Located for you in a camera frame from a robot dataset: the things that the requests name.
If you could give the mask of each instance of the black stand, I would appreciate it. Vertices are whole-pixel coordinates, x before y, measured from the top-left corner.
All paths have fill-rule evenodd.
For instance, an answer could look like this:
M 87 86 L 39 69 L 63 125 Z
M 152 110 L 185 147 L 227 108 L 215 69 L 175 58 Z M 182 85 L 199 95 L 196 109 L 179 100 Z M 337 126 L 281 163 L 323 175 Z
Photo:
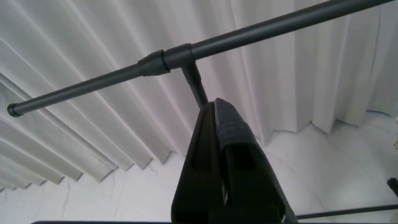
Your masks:
M 319 24 L 321 22 L 329 21 L 337 17 L 345 16 L 390 1 L 393 0 L 327 1 L 306 9 L 286 14 L 284 16 L 276 17 L 265 22 L 260 22 L 249 27 L 238 29 L 227 34 L 203 40 L 195 44 L 184 44 L 166 51 L 160 50 L 154 52 L 138 61 L 138 63 L 135 65 L 116 70 L 97 78 L 87 80 L 85 82 L 81 82 L 79 84 L 48 93 L 22 103 L 12 103 L 8 106 L 7 110 L 11 116 L 18 117 L 24 113 L 91 93 L 93 91 L 125 82 L 133 78 L 140 76 L 163 75 L 165 73 L 169 73 L 171 69 L 176 68 L 182 69 L 185 78 L 192 89 L 198 106 L 202 109 L 208 103 L 208 99 L 203 89 L 203 85 L 201 84 L 200 74 L 195 64 L 196 60 Z M 389 184 L 397 194 L 398 190 L 396 180 L 389 181 Z M 396 205 L 361 208 L 322 214 L 301 215 L 297 218 L 324 217 L 342 213 L 347 214 L 371 212 L 395 208 Z

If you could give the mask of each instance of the curtain fold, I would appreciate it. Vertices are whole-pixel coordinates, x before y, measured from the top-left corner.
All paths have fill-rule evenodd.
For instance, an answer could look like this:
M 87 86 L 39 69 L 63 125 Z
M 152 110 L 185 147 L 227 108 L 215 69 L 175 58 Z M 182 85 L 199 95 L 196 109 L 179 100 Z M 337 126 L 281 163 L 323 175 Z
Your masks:
M 0 2 L 0 190 L 82 173 L 141 169 L 185 154 L 199 109 L 181 70 L 140 77 L 63 103 L 8 115 L 28 100 L 142 57 L 272 19 L 321 1 Z M 366 110 L 398 114 L 398 2 L 197 62 L 209 100 L 231 102 L 266 144 L 274 130 Z

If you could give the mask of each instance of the white curtain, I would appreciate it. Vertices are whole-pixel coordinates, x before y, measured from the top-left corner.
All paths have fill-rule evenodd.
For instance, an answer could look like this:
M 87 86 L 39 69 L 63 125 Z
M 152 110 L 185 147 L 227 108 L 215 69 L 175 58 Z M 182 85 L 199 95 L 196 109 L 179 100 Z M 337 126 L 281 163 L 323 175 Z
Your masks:
M 199 109 L 180 70 L 137 78 L 19 118 L 28 100 L 319 1 L 0 2 L 0 189 L 100 181 L 120 167 L 185 154 Z M 274 130 L 366 110 L 398 113 L 398 2 L 197 62 L 209 100 L 230 101 L 266 144 Z

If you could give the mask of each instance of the white wall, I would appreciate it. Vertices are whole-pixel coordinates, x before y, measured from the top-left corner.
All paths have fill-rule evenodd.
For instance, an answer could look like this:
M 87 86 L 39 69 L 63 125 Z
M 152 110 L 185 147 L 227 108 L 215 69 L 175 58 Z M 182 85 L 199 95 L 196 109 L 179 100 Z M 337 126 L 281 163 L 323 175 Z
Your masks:
M 297 215 L 398 203 L 386 184 L 398 177 L 394 118 L 368 112 L 360 127 L 336 123 L 327 136 L 311 124 L 299 133 L 275 132 L 265 152 Z M 170 206 L 184 158 L 172 153 L 165 165 L 118 169 L 97 183 L 45 182 L 0 193 L 0 223 L 36 220 L 170 221 Z M 319 218 L 306 222 L 379 222 L 393 211 Z

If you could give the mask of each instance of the white marble surface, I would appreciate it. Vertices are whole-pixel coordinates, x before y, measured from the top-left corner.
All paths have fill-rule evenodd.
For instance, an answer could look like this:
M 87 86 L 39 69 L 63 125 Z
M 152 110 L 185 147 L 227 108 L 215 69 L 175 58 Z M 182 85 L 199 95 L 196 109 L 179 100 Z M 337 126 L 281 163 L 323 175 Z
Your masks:
M 386 184 L 398 177 L 395 118 L 367 113 L 360 127 L 337 122 L 327 136 L 311 124 L 299 133 L 275 132 L 264 148 L 295 213 L 315 213 L 398 203 Z M 36 220 L 170 221 L 170 206 L 184 158 L 172 153 L 165 165 L 116 170 L 97 183 L 45 182 L 0 193 L 0 223 Z M 388 222 L 393 211 L 306 220 Z

